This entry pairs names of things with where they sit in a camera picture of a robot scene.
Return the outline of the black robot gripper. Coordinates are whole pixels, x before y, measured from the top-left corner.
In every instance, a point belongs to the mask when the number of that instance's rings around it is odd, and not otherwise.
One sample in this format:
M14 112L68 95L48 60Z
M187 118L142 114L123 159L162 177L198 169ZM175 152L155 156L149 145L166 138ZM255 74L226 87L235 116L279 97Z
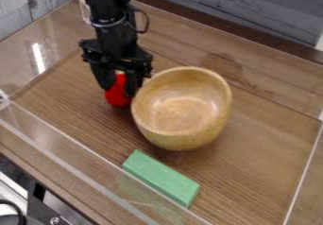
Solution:
M135 13L143 13L146 18L149 15L131 4L131 0L84 2L90 7L90 23L96 38L80 41L83 60L90 63L95 79L106 91L117 82L115 70L126 72L126 96L133 98L153 70L153 55L138 43L138 35L145 34L150 26L146 25L145 29L137 27Z

